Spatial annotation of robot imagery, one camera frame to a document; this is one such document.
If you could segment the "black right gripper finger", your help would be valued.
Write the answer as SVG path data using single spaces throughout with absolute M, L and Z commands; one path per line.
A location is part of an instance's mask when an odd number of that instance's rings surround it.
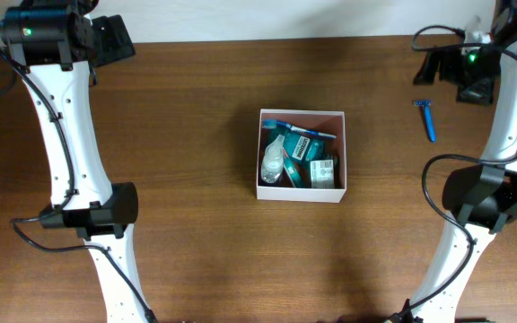
M 459 87 L 456 101 L 481 106 L 491 105 L 494 102 L 494 87 Z
M 428 52 L 425 55 L 423 64 L 414 77 L 414 85 L 432 85 L 438 72 L 441 57 L 438 53 Z

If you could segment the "blue disposable razor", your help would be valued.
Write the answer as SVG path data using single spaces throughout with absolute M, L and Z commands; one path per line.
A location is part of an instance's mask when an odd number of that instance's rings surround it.
M 431 111 L 432 102 L 429 100 L 415 100 L 413 102 L 415 107 L 420 109 L 421 115 L 423 117 L 425 131 L 427 134 L 427 138 L 431 143 L 436 142 L 436 133 L 434 127 L 434 120 Z

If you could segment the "green white soap box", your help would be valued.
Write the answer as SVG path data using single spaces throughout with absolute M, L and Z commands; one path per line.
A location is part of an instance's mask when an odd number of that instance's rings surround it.
M 332 160 L 310 162 L 311 187 L 316 189 L 334 189 L 335 174 Z

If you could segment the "teal mouthwash bottle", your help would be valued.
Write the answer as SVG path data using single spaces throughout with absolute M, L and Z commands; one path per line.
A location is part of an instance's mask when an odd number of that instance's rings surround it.
M 324 140 L 301 135 L 288 129 L 269 130 L 266 145 L 274 142 L 279 135 L 285 137 L 283 147 L 289 158 L 305 168 L 309 168 L 312 161 L 332 160 L 334 165 L 338 164 L 337 155 L 329 153 Z

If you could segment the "green toothpaste tube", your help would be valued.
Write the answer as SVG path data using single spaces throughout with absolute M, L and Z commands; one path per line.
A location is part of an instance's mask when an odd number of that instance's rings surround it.
M 287 177 L 290 179 L 292 186 L 294 188 L 305 188 L 300 172 L 294 165 L 292 159 L 289 157 L 288 153 L 286 152 L 286 149 L 283 149 L 283 156 L 285 173 Z

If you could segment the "blue white toothbrush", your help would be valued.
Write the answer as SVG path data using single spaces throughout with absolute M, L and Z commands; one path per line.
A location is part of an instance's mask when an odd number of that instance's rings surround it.
M 277 119 L 272 119 L 272 118 L 267 118 L 267 119 L 262 120 L 260 125 L 263 129 L 272 130 L 272 131 L 280 133 L 280 134 L 285 134 L 287 132 L 295 132 L 298 134 L 313 136 L 313 137 L 317 137 L 320 139 L 329 139 L 329 140 L 337 139 L 336 135 L 323 133 L 323 132 L 312 130 L 312 129 L 298 127 L 291 123 L 284 122 L 284 121 L 277 120 Z

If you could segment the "clear spray bottle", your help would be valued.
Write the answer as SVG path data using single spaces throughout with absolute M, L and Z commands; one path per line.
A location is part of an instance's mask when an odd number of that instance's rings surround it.
M 285 164 L 284 142 L 285 137 L 278 135 L 265 150 L 260 177 L 267 185 L 276 185 L 282 177 Z

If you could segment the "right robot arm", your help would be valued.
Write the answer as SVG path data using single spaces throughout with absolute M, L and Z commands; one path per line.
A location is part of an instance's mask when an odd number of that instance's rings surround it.
M 499 1 L 489 31 L 474 17 L 451 45 L 411 48 L 425 53 L 413 82 L 434 80 L 456 85 L 460 102 L 495 105 L 495 116 L 479 158 L 437 155 L 424 166 L 422 192 L 428 195 L 428 171 L 435 162 L 466 162 L 447 178 L 441 206 L 427 203 L 444 219 L 443 235 L 418 290 L 390 322 L 454 322 L 460 297 L 486 247 L 506 225 L 517 221 L 517 1 Z

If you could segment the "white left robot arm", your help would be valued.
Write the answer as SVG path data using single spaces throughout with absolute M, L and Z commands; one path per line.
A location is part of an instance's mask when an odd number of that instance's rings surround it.
M 29 91 L 48 156 L 50 202 L 33 220 L 45 229 L 71 229 L 82 240 L 46 251 L 90 253 L 109 322 L 155 322 L 134 253 L 136 186 L 110 182 L 89 99 L 97 68 L 136 50 L 121 16 L 90 16 L 96 5 L 23 1 L 8 8 L 0 23 L 4 58 Z

